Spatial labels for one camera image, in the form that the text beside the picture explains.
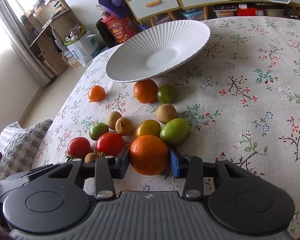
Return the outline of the yellow orange tomato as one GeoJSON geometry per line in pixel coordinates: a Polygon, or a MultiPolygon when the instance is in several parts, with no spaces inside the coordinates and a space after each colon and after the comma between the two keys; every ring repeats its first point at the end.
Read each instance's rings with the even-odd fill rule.
{"type": "Polygon", "coordinates": [[[135,136],[138,138],[143,135],[154,135],[160,137],[161,126],[156,120],[145,120],[140,123],[135,131],[135,136]]]}

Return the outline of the wooden bookshelf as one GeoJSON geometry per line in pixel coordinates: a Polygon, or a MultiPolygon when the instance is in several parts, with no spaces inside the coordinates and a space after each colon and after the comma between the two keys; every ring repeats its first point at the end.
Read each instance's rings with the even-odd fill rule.
{"type": "Polygon", "coordinates": [[[61,75],[69,65],[54,35],[63,43],[72,28],[82,25],[80,20],[65,0],[38,0],[25,16],[36,34],[30,49],[54,77],[61,75]]]}

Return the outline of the grey checked cushion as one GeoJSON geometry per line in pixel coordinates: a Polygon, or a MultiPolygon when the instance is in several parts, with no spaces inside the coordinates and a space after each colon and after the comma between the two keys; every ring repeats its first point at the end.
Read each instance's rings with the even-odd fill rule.
{"type": "Polygon", "coordinates": [[[0,133],[0,180],[30,170],[38,148],[53,120],[44,119],[29,128],[19,122],[6,126],[0,133]]]}

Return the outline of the large orange mandarin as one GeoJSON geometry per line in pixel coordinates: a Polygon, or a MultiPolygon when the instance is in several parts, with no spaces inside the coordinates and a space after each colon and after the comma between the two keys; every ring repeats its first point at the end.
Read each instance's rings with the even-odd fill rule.
{"type": "Polygon", "coordinates": [[[139,174],[154,176],[167,168],[169,148],[154,135],[142,135],[130,146],[130,164],[139,174]]]}

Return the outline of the green round tomato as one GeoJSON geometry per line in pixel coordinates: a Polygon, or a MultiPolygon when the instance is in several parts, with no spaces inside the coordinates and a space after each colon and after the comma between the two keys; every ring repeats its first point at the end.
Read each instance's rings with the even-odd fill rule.
{"type": "Polygon", "coordinates": [[[100,136],[109,132],[109,127],[102,122],[97,122],[89,129],[89,136],[92,140],[97,141],[100,136]]]}

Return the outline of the black flat monitor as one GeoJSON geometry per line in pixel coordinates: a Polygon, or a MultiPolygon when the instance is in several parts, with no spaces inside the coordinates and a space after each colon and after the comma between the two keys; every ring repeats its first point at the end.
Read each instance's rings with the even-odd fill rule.
{"type": "Polygon", "coordinates": [[[108,48],[112,48],[116,45],[115,38],[107,28],[107,26],[102,22],[102,19],[99,19],[96,22],[97,30],[99,31],[103,41],[105,42],[108,48]]]}

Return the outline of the small orange tomato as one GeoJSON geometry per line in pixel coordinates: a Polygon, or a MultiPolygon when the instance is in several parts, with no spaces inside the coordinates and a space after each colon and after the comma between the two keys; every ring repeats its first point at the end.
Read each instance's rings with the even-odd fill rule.
{"type": "Polygon", "coordinates": [[[101,102],[106,97],[106,91],[101,86],[93,86],[89,90],[88,98],[92,102],[101,102]]]}

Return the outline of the small brown longan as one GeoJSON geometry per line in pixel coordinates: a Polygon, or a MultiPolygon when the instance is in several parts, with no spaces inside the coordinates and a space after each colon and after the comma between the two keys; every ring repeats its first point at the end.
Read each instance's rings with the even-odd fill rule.
{"type": "Polygon", "coordinates": [[[84,162],[90,163],[90,162],[95,161],[97,158],[99,158],[99,155],[97,153],[91,152],[85,156],[84,162]]]}

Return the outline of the light green tomato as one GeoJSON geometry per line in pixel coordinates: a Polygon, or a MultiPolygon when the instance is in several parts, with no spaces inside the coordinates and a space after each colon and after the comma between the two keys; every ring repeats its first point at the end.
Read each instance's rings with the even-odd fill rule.
{"type": "Polygon", "coordinates": [[[160,139],[169,145],[176,145],[183,142],[189,133],[189,125],[183,118],[176,118],[169,121],[160,132],[160,139]]]}

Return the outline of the floral tablecloth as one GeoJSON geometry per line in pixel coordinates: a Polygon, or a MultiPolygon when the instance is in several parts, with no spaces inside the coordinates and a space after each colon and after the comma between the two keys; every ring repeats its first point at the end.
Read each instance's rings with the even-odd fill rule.
{"type": "MultiPolygon", "coordinates": [[[[189,126],[188,138],[177,146],[204,162],[225,158],[269,181],[293,198],[295,212],[287,233],[300,237],[300,20],[274,17],[229,17],[204,21],[211,30],[203,51],[155,83],[177,92],[179,117],[189,126]]],[[[119,46],[99,54],[78,81],[47,131],[33,167],[66,161],[71,139],[86,137],[95,122],[105,122],[112,111],[134,126],[156,119],[161,105],[138,102],[134,83],[115,83],[106,65],[119,46]],[[93,85],[106,90],[93,103],[93,85]]],[[[143,176],[129,167],[123,190],[182,192],[184,179],[171,172],[143,176]]]]}

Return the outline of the red tomato large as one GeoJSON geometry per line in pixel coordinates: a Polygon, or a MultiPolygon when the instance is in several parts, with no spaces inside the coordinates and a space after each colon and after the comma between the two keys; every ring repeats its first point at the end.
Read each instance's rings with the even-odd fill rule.
{"type": "Polygon", "coordinates": [[[105,133],[97,140],[95,149],[103,155],[117,156],[125,147],[124,139],[117,133],[105,133]]]}

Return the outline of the red snack bucket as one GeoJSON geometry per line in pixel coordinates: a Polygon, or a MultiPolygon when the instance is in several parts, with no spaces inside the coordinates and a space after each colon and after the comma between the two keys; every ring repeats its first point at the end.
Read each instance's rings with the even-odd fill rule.
{"type": "Polygon", "coordinates": [[[101,21],[106,25],[117,43],[124,43],[138,33],[131,15],[118,18],[116,15],[111,14],[101,21]]]}

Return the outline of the grey curtain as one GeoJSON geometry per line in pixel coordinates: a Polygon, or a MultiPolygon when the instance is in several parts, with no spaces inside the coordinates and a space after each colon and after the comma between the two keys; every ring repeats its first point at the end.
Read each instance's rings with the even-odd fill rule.
{"type": "Polygon", "coordinates": [[[7,0],[0,0],[0,18],[5,25],[13,50],[20,56],[35,80],[41,87],[47,85],[53,78],[50,72],[36,57],[30,48],[33,41],[30,32],[18,20],[7,0]]]}

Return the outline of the white paper bag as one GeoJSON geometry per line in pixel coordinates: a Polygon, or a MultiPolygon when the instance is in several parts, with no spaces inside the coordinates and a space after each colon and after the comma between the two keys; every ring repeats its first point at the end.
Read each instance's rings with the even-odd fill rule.
{"type": "Polygon", "coordinates": [[[96,40],[98,31],[92,33],[87,30],[83,35],[80,35],[73,41],[66,41],[64,45],[76,60],[85,66],[91,62],[101,51],[101,45],[96,40]]]}

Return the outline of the clear storage box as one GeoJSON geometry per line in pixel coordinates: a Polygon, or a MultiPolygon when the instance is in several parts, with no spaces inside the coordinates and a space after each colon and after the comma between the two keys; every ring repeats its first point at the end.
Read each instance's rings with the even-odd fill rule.
{"type": "Polygon", "coordinates": [[[237,6],[235,4],[216,4],[213,7],[217,18],[233,17],[236,10],[237,6]]]}

